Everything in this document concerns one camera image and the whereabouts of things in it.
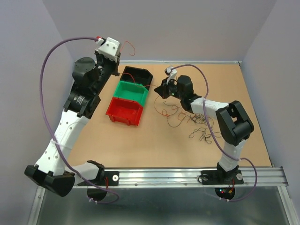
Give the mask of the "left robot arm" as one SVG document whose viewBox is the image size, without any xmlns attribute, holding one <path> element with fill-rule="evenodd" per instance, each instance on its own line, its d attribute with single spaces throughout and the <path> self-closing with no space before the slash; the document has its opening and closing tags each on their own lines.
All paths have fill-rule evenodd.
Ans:
<svg viewBox="0 0 300 225">
<path fill-rule="evenodd" d="M 56 131 L 51 129 L 48 121 L 45 122 L 51 140 L 37 162 L 28 165 L 24 171 L 34 183 L 61 197 L 81 183 L 96 188 L 101 183 L 108 184 L 104 165 L 88 160 L 72 167 L 67 162 L 79 134 L 100 103 L 100 92 L 112 75 L 119 76 L 119 56 L 112 60 L 98 52 L 95 55 L 95 60 L 83 57 L 75 62 L 72 73 L 74 83 Z"/>
</svg>

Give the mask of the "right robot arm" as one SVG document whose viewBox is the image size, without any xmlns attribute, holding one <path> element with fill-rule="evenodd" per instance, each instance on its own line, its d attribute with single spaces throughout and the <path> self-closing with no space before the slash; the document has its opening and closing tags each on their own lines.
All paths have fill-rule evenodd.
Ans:
<svg viewBox="0 0 300 225">
<path fill-rule="evenodd" d="M 180 100 L 183 109 L 193 114 L 203 114 L 217 120 L 224 147 L 218 148 L 222 157 L 217 163 L 217 170 L 205 174 L 206 182 L 216 180 L 226 183 L 235 178 L 239 168 L 241 150 L 246 140 L 254 131 L 254 125 L 239 101 L 220 103 L 207 100 L 194 93 L 189 76 L 181 75 L 178 80 L 163 79 L 154 91 L 163 99 L 170 96 Z"/>
</svg>

